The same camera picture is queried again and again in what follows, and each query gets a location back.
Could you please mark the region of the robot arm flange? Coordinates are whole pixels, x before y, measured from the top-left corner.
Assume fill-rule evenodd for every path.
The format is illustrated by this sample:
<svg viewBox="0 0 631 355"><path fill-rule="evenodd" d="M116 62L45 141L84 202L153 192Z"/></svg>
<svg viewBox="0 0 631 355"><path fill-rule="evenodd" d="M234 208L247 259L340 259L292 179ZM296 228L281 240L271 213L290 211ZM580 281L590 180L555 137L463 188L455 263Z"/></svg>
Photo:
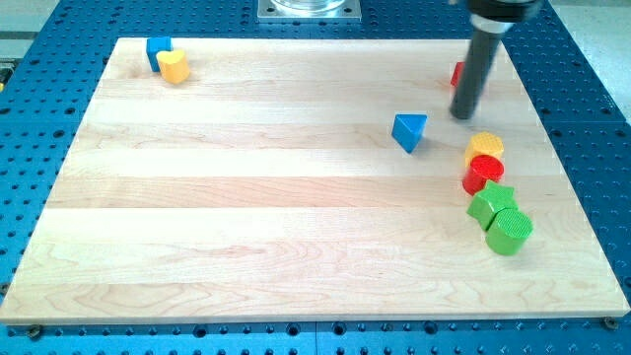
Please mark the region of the robot arm flange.
<svg viewBox="0 0 631 355"><path fill-rule="evenodd" d="M542 0L465 0L470 21L478 31L499 35L513 24L535 17Z"/></svg>

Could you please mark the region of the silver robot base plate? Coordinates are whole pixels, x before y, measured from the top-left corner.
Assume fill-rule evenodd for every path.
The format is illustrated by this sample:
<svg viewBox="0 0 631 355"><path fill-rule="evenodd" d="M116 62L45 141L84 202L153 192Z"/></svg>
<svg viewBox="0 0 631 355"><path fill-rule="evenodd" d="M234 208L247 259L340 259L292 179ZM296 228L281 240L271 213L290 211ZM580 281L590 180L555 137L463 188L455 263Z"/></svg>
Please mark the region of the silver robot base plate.
<svg viewBox="0 0 631 355"><path fill-rule="evenodd" d="M256 15L269 23L362 19L359 0L258 0Z"/></svg>

